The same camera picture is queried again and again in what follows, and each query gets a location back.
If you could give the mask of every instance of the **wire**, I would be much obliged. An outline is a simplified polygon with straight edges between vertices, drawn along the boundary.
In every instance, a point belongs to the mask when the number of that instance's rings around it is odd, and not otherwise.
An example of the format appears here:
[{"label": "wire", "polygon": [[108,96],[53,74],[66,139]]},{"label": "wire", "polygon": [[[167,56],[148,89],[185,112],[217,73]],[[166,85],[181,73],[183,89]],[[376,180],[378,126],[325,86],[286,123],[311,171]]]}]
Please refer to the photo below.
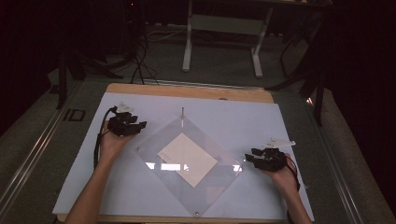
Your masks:
[{"label": "wire", "polygon": [[[150,42],[157,42],[157,41],[161,41],[161,40],[165,40],[166,38],[168,38],[168,37],[170,37],[170,36],[172,36],[172,35],[177,35],[177,34],[180,34],[180,33],[182,33],[182,32],[184,32],[184,31],[186,31],[187,29],[183,29],[183,30],[179,30],[179,31],[176,31],[176,32],[173,32],[172,34],[170,34],[170,35],[166,35],[166,36],[164,36],[164,37],[161,37],[161,38],[158,38],[158,39],[149,39],[148,41],[150,41]],[[170,33],[170,32],[161,32],[161,31],[154,31],[154,32],[151,32],[151,33],[149,33],[150,35],[151,34],[155,34],[155,33],[163,33],[163,34],[166,34],[166,33]]]},{"label": "wire", "polygon": [[[131,82],[130,82],[130,83],[131,83],[131,84],[134,83],[134,77],[135,77],[135,75],[136,75],[136,73],[137,73],[137,71],[138,71],[138,72],[139,72],[139,75],[140,75],[140,79],[142,80],[143,85],[145,85],[144,78],[152,78],[152,79],[154,79],[154,81],[157,83],[157,85],[160,85],[160,83],[158,82],[158,80],[157,80],[157,78],[156,78],[156,76],[158,75],[158,72],[157,72],[155,69],[149,68],[149,67],[145,64],[145,62],[144,62],[144,60],[145,60],[145,58],[146,58],[146,55],[147,55],[147,50],[146,50],[145,46],[143,46],[141,43],[138,43],[138,44],[139,44],[140,47],[143,48],[143,56],[140,57],[139,55],[136,55],[137,67],[136,67],[136,69],[134,70],[134,74],[132,75],[132,78],[131,78]],[[146,71],[148,72],[149,77],[143,77],[142,71],[141,71],[141,66],[142,66],[142,65],[146,68]]]},{"label": "wire", "polygon": [[94,149],[94,151],[93,151],[93,169],[95,169],[96,166],[97,166],[97,164],[98,164],[98,160],[99,160],[99,150],[100,150],[100,142],[101,142],[101,140],[102,140],[102,137],[103,137],[105,134],[107,134],[107,133],[109,132],[109,131],[107,131],[106,133],[102,133],[103,128],[105,127],[105,122],[106,122],[107,115],[108,115],[108,113],[110,113],[111,111],[113,111],[113,112],[114,112],[114,111],[117,111],[117,107],[116,107],[116,106],[113,106],[113,107],[109,108],[109,109],[107,110],[107,112],[105,113],[105,116],[103,117],[102,124],[101,124],[100,130],[99,130],[99,134],[97,134],[97,137],[96,137],[95,149]]}]

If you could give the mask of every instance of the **white paper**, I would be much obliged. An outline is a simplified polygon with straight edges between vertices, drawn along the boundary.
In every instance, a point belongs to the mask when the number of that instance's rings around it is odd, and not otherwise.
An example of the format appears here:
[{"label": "white paper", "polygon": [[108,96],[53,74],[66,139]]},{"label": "white paper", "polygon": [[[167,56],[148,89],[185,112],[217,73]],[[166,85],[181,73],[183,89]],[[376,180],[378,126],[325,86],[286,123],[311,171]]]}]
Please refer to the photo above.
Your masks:
[{"label": "white paper", "polygon": [[158,155],[168,164],[177,166],[175,171],[193,188],[213,168],[217,161],[196,145],[186,134],[181,133]]}]

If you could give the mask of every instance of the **hand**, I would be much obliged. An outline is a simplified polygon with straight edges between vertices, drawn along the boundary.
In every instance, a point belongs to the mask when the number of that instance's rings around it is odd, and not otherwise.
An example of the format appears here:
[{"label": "hand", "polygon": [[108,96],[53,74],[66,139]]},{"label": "hand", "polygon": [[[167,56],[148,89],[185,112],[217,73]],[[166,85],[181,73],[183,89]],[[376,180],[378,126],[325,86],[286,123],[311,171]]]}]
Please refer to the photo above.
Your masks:
[{"label": "hand", "polygon": [[[288,162],[288,166],[292,168],[294,173],[296,172],[296,167],[290,160],[290,154],[285,153],[285,156],[287,157],[286,161]],[[297,191],[297,183],[296,179],[294,178],[294,174],[291,172],[291,170],[288,169],[288,167],[283,167],[283,169],[276,171],[276,172],[269,172],[269,171],[263,171],[263,173],[269,175],[271,179],[274,181],[276,184],[277,189],[285,195],[286,192],[294,192]]]},{"label": "hand", "polygon": [[125,145],[133,139],[135,135],[117,136],[107,128],[107,125],[108,120],[105,122],[103,129],[99,161],[113,162],[121,154]]}]

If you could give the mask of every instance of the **cable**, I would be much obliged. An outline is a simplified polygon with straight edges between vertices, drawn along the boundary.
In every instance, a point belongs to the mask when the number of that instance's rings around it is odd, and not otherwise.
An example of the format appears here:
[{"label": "cable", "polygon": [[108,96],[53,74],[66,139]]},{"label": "cable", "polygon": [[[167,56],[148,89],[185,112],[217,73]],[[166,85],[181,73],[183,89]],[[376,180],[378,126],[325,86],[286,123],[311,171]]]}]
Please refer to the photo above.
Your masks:
[{"label": "cable", "polygon": [[110,112],[113,112],[113,113],[117,112],[117,107],[113,106],[113,107],[109,108],[107,110],[107,112],[105,113],[105,116],[103,117],[102,124],[101,124],[100,130],[99,130],[99,134],[96,137],[95,149],[93,151],[93,169],[96,168],[98,161],[99,161],[99,150],[100,150],[100,142],[102,140],[102,137],[109,132],[109,131],[107,131],[106,133],[102,133],[103,128],[105,127],[107,115]]},{"label": "cable", "polygon": [[[151,40],[149,40],[149,41],[150,41],[150,42],[156,42],[156,41],[165,40],[166,38],[168,38],[168,37],[170,37],[170,36],[172,36],[172,35],[180,34],[180,33],[184,32],[184,31],[186,31],[186,30],[187,30],[187,29],[179,30],[179,31],[173,32],[173,33],[170,34],[170,35],[166,35],[166,36],[161,37],[161,38],[159,38],[159,39],[151,39]],[[170,32],[154,31],[154,32],[151,32],[150,34],[155,34],[155,33],[170,33]]]}]

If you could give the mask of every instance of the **desk leg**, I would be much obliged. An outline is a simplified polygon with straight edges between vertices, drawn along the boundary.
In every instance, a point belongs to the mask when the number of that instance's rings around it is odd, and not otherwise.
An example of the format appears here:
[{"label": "desk leg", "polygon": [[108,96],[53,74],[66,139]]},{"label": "desk leg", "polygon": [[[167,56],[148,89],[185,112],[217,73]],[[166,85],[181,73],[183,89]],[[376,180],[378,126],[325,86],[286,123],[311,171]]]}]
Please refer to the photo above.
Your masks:
[{"label": "desk leg", "polygon": [[183,72],[190,71],[190,61],[191,61],[191,16],[192,16],[192,0],[189,0],[189,17],[187,18],[187,43],[186,49],[184,50],[184,60],[183,60]]},{"label": "desk leg", "polygon": [[262,66],[260,65],[259,52],[260,48],[262,47],[262,41],[264,40],[265,32],[267,30],[268,22],[271,18],[272,12],[272,8],[268,9],[265,21],[262,22],[262,29],[260,30],[259,34],[259,41],[257,42],[256,48],[251,49],[251,58],[253,60],[254,73],[257,78],[262,78]]}]

